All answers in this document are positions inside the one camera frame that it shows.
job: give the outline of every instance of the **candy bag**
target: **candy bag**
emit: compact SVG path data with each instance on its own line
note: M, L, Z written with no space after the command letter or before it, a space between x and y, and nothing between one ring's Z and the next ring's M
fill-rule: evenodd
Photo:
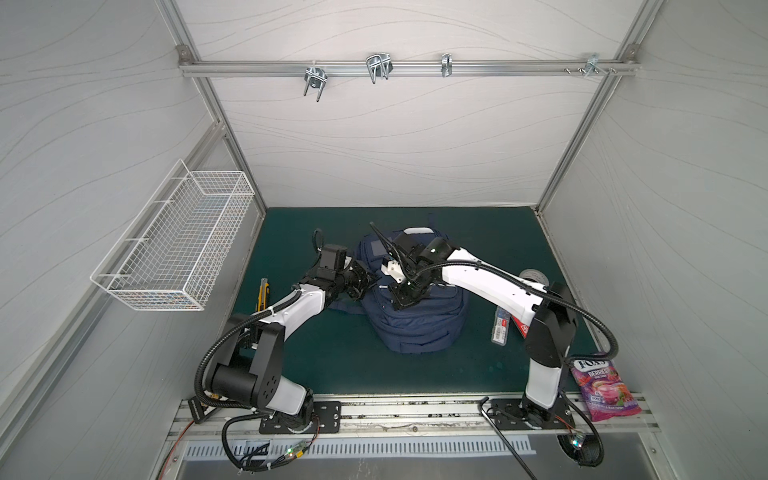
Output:
M621 381L610 361L574 360L571 373L581 388L593 422L615 416L637 415L643 410Z

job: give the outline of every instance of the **wire basket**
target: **wire basket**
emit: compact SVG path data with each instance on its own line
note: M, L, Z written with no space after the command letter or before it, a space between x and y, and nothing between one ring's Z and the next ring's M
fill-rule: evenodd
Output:
M134 310L202 310L253 198L241 171L189 171L179 162L186 173L158 188L170 191L167 199L151 200L91 275ZM131 237L142 217L151 220ZM133 245L120 254L126 242Z

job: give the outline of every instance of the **green table surface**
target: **green table surface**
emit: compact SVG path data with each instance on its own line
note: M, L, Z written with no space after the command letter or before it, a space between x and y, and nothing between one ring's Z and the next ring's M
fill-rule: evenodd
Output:
M255 310L262 277L270 282L270 303L290 293L315 260L312 232L323 229L326 243L354 251L370 233L425 227L427 215L458 245L510 273L526 268L564 282L547 240L530 208L272 208L250 258L235 313ZM315 393L517 392L528 381L528 357L517 330L506 346L491 342L495 305L472 294L461 336L435 353L404 355L388 350L367 317L325 310L287 341L283 375ZM594 342L582 323L574 353L592 353ZM566 385L576 390L572 379Z

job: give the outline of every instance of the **backpack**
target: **backpack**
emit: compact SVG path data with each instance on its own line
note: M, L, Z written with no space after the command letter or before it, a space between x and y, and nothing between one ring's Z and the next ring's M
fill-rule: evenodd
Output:
M448 238L426 227L384 232L384 235L394 240L403 232L413 235L424 245L435 237ZM469 291L454 285L432 285L429 295L421 302L404 310L395 310L387 289L395 280L381 271L386 255L385 247L375 234L363 237L357 246L356 258L381 278L360 300L359 306L334 302L330 308L366 314L379 338L393 352L426 353L450 347L467 320Z

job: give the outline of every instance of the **aluminum rail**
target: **aluminum rail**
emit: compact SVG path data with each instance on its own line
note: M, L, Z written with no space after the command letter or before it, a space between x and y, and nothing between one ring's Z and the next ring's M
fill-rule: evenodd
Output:
M634 75L641 67L632 61L599 60L591 76ZM364 61L195 61L179 65L184 77L304 77L308 67L323 69L329 77L368 77ZM587 60L452 61L454 77L580 77ZM392 59L392 77L441 77L440 61Z

